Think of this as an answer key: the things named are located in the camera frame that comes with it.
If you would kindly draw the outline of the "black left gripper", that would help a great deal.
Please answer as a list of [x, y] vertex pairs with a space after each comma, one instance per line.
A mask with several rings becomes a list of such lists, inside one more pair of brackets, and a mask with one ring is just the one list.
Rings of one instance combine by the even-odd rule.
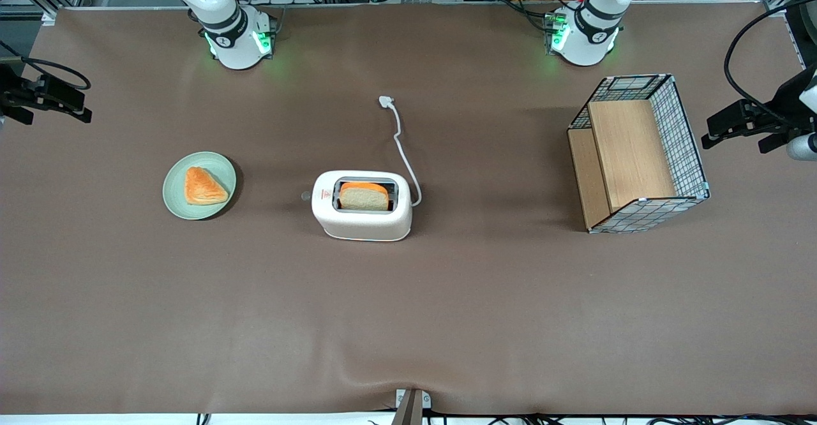
[[771, 100], [762, 106], [749, 100], [736, 100], [707, 119], [707, 134], [702, 149], [707, 151], [725, 137], [765, 133], [809, 133], [809, 107], [799, 99], [809, 85], [809, 70], [793, 76], [780, 85]]

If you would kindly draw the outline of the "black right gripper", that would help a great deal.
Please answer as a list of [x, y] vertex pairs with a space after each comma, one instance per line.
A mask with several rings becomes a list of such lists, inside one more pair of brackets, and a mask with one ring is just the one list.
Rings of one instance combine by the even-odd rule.
[[93, 111], [84, 108], [84, 100], [82, 91], [55, 76], [40, 75], [36, 80], [22, 78], [9, 65], [1, 64], [2, 110], [59, 108], [74, 119], [89, 124], [93, 120]]

